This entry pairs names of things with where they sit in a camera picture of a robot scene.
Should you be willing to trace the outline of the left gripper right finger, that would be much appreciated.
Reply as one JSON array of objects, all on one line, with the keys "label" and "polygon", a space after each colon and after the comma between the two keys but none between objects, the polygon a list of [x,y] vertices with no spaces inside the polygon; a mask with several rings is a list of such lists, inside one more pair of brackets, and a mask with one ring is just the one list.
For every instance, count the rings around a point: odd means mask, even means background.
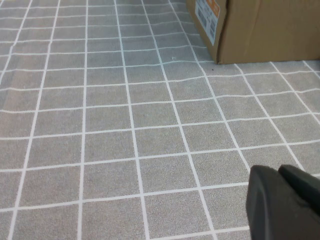
[{"label": "left gripper right finger", "polygon": [[315,176],[289,164],[283,164],[278,172],[291,188],[320,215],[320,180]]}]

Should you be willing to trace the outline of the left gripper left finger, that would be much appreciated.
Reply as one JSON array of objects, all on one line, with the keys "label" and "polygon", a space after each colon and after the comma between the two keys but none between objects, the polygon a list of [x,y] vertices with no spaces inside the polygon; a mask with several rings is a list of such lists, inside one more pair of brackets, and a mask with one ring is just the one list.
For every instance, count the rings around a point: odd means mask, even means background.
[{"label": "left gripper left finger", "polygon": [[253,240],[318,240],[320,216],[291,188],[278,170],[250,170],[246,214]]}]

